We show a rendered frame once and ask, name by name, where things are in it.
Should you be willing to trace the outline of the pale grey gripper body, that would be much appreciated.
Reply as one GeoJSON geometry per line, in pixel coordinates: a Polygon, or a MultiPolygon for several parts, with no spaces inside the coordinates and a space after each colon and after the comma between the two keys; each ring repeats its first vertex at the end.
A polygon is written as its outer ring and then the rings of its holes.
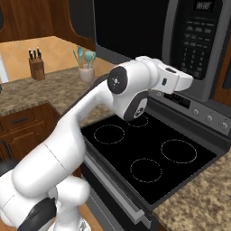
{"type": "Polygon", "coordinates": [[[186,74],[186,73],[181,71],[175,90],[176,91],[183,91],[183,90],[188,89],[191,86],[193,80],[194,80],[194,78],[191,75],[186,74]]]}

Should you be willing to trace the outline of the grey black microwave oven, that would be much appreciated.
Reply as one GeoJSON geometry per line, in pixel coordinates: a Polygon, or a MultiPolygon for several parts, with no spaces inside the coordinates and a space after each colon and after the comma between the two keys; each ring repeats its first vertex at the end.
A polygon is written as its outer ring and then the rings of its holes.
{"type": "Polygon", "coordinates": [[[231,0],[93,1],[99,58],[113,64],[159,59],[194,78],[184,96],[210,98],[231,26],[231,0]]]}

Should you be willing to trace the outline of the dark microwave door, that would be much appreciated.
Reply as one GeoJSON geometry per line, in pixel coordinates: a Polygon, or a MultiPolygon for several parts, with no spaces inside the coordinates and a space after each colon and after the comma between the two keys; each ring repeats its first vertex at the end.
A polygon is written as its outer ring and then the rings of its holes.
{"type": "Polygon", "coordinates": [[[94,37],[93,0],[69,0],[69,16],[77,35],[94,37]]]}

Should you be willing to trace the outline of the wooden cupboard door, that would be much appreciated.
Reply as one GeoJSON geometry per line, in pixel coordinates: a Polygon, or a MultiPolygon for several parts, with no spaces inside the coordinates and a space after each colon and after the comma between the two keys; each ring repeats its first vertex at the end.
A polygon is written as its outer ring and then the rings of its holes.
{"type": "Polygon", "coordinates": [[[0,125],[0,161],[8,158],[2,141],[5,140],[12,159],[21,160],[33,148],[43,142],[53,131],[60,114],[49,103],[44,103],[31,108],[35,121],[29,125],[3,131],[0,125]]]}

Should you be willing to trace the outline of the grey oven range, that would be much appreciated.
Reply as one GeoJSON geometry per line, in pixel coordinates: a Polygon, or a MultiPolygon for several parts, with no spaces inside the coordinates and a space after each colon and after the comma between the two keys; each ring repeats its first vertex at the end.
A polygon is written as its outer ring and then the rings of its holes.
{"type": "Polygon", "coordinates": [[[150,206],[113,180],[144,218],[135,225],[83,163],[81,175],[91,185],[88,207],[104,231],[231,231],[231,108],[206,104],[181,94],[153,92],[148,114],[216,155],[190,180],[157,206],[150,206]],[[220,127],[227,123],[227,129],[220,127]]]}

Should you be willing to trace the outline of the wooden side cupboard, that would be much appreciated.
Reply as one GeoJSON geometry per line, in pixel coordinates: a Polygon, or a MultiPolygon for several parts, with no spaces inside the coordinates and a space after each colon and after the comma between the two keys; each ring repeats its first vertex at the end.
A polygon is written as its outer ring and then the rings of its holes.
{"type": "Polygon", "coordinates": [[[229,36],[213,99],[226,106],[231,106],[231,35],[229,36]]]}

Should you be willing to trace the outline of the black glass hob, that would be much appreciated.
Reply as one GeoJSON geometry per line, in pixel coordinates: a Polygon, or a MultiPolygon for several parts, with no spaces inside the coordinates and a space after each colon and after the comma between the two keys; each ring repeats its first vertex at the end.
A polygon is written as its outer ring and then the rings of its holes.
{"type": "Polygon", "coordinates": [[[107,174],[154,207],[216,158],[148,114],[131,122],[112,115],[81,133],[89,154],[107,174]]]}

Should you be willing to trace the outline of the white utensil pot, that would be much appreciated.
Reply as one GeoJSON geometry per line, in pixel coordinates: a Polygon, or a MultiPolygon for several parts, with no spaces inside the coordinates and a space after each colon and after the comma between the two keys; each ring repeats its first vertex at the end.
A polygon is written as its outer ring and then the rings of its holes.
{"type": "Polygon", "coordinates": [[[95,79],[95,70],[93,68],[79,69],[79,77],[83,82],[90,83],[95,79]]]}

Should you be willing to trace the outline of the teal spatula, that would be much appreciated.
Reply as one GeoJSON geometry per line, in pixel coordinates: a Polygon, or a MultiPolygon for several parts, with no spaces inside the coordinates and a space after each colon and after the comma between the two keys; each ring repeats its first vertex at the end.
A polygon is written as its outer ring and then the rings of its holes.
{"type": "Polygon", "coordinates": [[[89,68],[90,67],[90,62],[93,59],[93,52],[92,51],[86,51],[84,58],[85,58],[85,61],[87,62],[87,67],[89,68]]]}

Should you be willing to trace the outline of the teal spoon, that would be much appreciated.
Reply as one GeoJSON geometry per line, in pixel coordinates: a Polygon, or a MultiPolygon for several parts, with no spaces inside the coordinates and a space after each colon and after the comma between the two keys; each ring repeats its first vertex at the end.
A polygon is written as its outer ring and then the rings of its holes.
{"type": "Polygon", "coordinates": [[[82,55],[83,55],[83,48],[82,47],[78,47],[79,67],[81,69],[83,68],[82,55]]]}

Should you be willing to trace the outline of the thin teal utensil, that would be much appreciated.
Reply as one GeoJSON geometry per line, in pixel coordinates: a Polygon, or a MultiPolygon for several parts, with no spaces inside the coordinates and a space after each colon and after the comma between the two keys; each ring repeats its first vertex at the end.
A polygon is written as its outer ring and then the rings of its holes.
{"type": "Polygon", "coordinates": [[[75,51],[73,51],[73,54],[74,54],[74,57],[75,57],[75,59],[76,59],[76,61],[77,61],[78,65],[79,65],[79,68],[80,68],[79,59],[77,58],[76,52],[75,52],[75,51]]]}

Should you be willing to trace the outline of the wooden knife block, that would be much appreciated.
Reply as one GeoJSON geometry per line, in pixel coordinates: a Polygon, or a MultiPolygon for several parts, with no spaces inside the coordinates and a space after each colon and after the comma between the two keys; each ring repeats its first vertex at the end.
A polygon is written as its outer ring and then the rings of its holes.
{"type": "Polygon", "coordinates": [[[44,80],[44,65],[42,59],[29,60],[31,76],[35,80],[44,80]]]}

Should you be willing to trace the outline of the wooden drawer front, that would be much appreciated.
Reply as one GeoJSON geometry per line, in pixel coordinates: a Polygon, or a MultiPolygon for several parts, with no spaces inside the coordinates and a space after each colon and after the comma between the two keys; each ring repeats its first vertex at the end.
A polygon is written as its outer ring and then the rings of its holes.
{"type": "Polygon", "coordinates": [[[14,129],[29,125],[35,121],[33,111],[25,109],[20,112],[15,112],[10,115],[4,115],[0,118],[0,125],[3,131],[12,131],[14,129]]]}

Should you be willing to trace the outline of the white appliance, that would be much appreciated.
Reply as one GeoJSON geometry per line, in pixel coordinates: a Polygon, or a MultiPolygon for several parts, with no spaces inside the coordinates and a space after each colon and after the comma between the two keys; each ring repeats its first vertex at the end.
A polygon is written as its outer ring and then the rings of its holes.
{"type": "Polygon", "coordinates": [[[3,83],[8,82],[8,77],[7,77],[5,65],[4,65],[3,58],[2,58],[1,54],[0,54],[0,79],[3,83]]]}

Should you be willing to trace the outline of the wooden wall cupboards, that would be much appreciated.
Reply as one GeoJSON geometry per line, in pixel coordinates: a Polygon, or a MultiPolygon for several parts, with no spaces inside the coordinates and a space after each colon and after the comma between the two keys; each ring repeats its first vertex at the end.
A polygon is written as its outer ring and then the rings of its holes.
{"type": "Polygon", "coordinates": [[[56,36],[94,51],[93,38],[77,35],[69,0],[0,0],[0,42],[56,36]]]}

